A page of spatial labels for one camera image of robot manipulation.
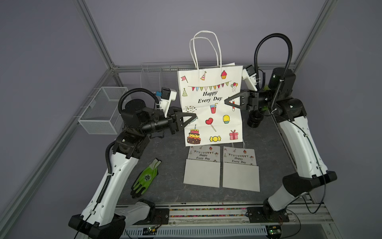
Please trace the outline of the white party paper bag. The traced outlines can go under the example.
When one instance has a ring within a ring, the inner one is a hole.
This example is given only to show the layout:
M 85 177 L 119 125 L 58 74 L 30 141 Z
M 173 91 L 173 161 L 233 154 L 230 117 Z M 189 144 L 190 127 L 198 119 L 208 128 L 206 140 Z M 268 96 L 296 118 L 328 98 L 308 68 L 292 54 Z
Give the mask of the white party paper bag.
M 260 192 L 260 172 L 254 149 L 223 148 L 222 186 Z

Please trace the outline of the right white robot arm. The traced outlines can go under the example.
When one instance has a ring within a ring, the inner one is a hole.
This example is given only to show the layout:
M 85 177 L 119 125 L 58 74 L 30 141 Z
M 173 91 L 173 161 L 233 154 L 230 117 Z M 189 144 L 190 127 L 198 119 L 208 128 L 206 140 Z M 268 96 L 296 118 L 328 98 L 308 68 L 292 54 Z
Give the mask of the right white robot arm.
M 242 71 L 246 90 L 227 98 L 231 107 L 249 111 L 248 126 L 256 128 L 264 117 L 273 117 L 287 151 L 296 166 L 296 173 L 283 177 L 282 186 L 263 206 L 250 207 L 246 216 L 250 222 L 288 222 L 286 208 L 299 197 L 337 179 L 328 170 L 311 137 L 307 113 L 301 100 L 291 96 L 296 75 L 290 69 L 275 68 L 266 90 L 260 89 L 258 71 L 249 65 Z

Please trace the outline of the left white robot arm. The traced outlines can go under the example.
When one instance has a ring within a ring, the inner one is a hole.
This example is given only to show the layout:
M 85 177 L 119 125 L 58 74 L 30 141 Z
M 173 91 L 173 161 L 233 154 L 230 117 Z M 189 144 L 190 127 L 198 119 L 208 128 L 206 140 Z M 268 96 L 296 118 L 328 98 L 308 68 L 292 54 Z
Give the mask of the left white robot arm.
M 120 114 L 124 129 L 105 150 L 107 170 L 94 196 L 82 213 L 73 215 L 68 223 L 77 233 L 91 239 L 119 239 L 127 225 L 152 219 L 155 205 L 140 200 L 128 207 L 125 215 L 115 213 L 125 183 L 150 142 L 150 135 L 169 129 L 172 134 L 182 130 L 197 115 L 177 107 L 168 111 L 149 108 L 141 99 L 126 103 Z

